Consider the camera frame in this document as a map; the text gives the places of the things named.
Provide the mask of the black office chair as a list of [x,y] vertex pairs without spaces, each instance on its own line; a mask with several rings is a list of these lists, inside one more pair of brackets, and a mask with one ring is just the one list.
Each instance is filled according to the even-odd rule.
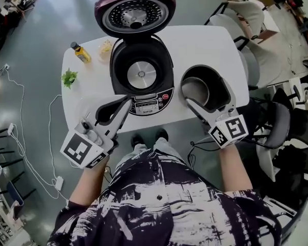
[[273,159],[279,171],[275,175],[272,197],[298,211],[308,199],[308,147],[296,148],[288,145],[279,150]]

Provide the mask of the dark metal pot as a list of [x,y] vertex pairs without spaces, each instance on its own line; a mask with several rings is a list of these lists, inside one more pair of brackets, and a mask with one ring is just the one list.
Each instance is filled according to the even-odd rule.
[[221,111],[231,100],[224,79],[206,65],[186,70],[181,78],[180,93],[184,100],[191,99],[209,112]]

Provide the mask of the maroon rice cooker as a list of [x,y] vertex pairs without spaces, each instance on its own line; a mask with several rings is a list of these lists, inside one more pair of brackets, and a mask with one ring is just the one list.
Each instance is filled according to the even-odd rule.
[[115,94],[132,100],[130,113],[149,116],[167,107],[174,93],[174,65],[157,36],[174,15],[176,0],[99,0],[94,6],[100,28],[117,41],[110,56]]

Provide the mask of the person's black white patterned shirt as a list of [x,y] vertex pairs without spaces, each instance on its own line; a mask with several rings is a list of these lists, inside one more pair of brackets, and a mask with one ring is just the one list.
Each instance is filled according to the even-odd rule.
[[118,166],[90,205],[68,202],[47,246],[280,246],[281,235],[254,190],[222,192],[148,149]]

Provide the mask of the yellow oil bottle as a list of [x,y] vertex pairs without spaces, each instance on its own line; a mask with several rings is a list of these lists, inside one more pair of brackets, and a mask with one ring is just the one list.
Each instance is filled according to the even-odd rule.
[[72,42],[70,47],[74,50],[75,55],[85,64],[91,62],[91,56],[88,52],[76,42]]

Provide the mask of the white shell chair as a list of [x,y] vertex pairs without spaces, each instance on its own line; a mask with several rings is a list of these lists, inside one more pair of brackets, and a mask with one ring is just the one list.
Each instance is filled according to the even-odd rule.
[[249,90],[266,87],[278,78],[280,68],[276,53],[244,36],[235,38],[234,43],[245,69]]

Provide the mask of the small green potted plant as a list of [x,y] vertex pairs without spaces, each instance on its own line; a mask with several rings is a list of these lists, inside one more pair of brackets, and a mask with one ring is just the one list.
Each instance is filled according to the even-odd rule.
[[71,71],[70,68],[68,68],[67,71],[61,76],[64,87],[70,89],[71,85],[75,82],[77,75],[78,72]]

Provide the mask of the black shoe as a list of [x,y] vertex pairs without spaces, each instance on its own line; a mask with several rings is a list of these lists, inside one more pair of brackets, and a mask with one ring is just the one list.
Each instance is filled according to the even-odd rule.
[[144,144],[144,140],[141,135],[134,134],[131,138],[131,146],[134,149],[136,145],[138,144]]
[[159,140],[160,138],[163,138],[164,140],[168,141],[168,133],[165,129],[160,128],[157,132],[156,132],[156,136],[155,139],[156,141]]

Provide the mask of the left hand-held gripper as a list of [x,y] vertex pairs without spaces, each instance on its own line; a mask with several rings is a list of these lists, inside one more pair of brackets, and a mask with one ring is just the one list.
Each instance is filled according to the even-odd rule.
[[78,124],[68,131],[60,152],[80,169],[94,168],[118,146],[131,100],[127,95],[87,97],[78,104]]

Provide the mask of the beige shell chair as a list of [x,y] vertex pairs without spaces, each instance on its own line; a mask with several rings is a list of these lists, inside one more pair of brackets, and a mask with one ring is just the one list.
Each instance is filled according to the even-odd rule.
[[225,28],[235,39],[244,36],[257,39],[264,22],[262,9],[252,2],[222,2],[204,23]]

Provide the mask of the black folding chair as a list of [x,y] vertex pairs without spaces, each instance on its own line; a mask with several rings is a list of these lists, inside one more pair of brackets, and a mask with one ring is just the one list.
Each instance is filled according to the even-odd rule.
[[277,149],[286,141],[291,123],[289,109],[278,102],[250,99],[250,125],[247,142],[267,149]]

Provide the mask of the white folding table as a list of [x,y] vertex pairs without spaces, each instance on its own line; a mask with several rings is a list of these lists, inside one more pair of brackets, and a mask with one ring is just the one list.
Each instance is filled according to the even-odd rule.
[[[230,85],[236,97],[236,106],[249,102],[247,79],[243,64],[228,31],[219,26],[168,26],[158,32],[166,45],[174,64],[175,92],[167,108],[150,116],[129,114],[119,130],[121,133],[160,126],[194,118],[193,112],[184,105],[178,95],[182,75],[190,67],[206,65],[214,68]],[[73,129],[82,114],[82,102],[89,97],[109,97],[114,94],[109,75],[109,65],[99,61],[99,47],[115,38],[104,36],[81,45],[91,56],[91,62],[84,64],[69,48],[63,57],[62,73],[77,72],[71,88],[62,87],[62,100],[67,126]]]

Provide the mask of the person's left forearm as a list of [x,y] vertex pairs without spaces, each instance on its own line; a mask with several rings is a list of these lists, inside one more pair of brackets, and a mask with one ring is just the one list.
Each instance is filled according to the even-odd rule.
[[81,206],[90,206],[101,194],[102,183],[109,156],[95,167],[85,168],[72,192],[69,201]]

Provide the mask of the blue seat chair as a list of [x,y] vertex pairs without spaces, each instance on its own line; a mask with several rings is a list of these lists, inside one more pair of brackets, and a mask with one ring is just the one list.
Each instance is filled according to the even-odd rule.
[[19,206],[23,207],[24,206],[24,201],[25,199],[27,199],[32,193],[34,193],[36,191],[36,189],[31,190],[29,193],[27,193],[26,195],[21,195],[20,192],[18,191],[18,189],[15,186],[15,183],[17,181],[19,181],[19,179],[21,178],[21,176],[24,174],[25,172],[22,171],[20,174],[18,174],[17,176],[15,176],[12,180],[8,181],[7,185],[6,185],[6,189],[3,191],[0,191],[0,195],[3,194],[9,194],[10,197],[14,200],[17,201]]

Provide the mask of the person's right forearm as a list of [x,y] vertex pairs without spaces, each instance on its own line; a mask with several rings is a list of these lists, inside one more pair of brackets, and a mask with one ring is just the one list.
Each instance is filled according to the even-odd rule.
[[252,190],[251,180],[235,145],[219,151],[222,179],[225,192]]

